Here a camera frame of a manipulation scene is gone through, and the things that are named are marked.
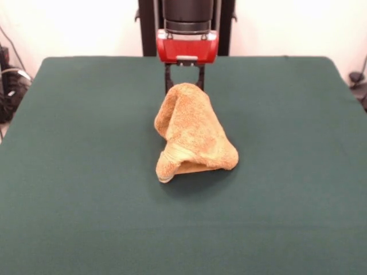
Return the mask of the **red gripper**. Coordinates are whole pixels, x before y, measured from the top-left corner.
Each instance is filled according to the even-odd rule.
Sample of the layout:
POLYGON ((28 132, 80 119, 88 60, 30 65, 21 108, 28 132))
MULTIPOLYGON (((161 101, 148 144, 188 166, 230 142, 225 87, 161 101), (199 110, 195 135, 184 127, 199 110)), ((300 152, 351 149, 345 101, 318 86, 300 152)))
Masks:
MULTIPOLYGON (((157 31, 157 52, 165 64, 165 93, 174 85, 171 79, 171 64, 214 63, 219 45, 218 32, 211 30, 207 34, 173 34, 165 29, 157 31)), ((197 65, 199 70, 196 86, 204 91, 205 65, 197 65)))

